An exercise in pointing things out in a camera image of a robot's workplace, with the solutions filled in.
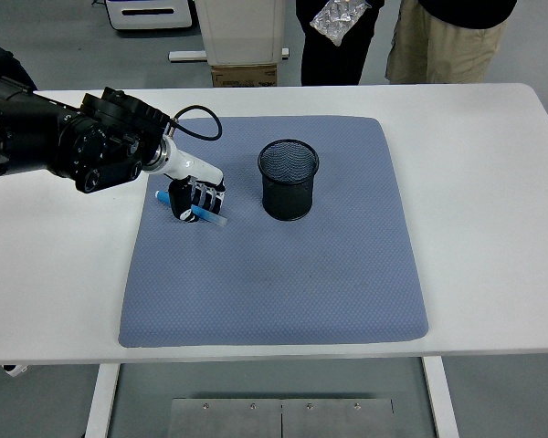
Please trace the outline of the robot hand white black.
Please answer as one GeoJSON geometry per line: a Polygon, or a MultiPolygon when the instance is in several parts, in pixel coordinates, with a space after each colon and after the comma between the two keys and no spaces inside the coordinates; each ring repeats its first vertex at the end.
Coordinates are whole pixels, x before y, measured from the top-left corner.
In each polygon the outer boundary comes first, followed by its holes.
{"type": "Polygon", "coordinates": [[[225,198],[224,175],[217,167],[181,151],[174,140],[163,136],[160,156],[148,170],[171,179],[168,198],[173,215],[181,222],[196,222],[193,207],[219,214],[225,198]]]}

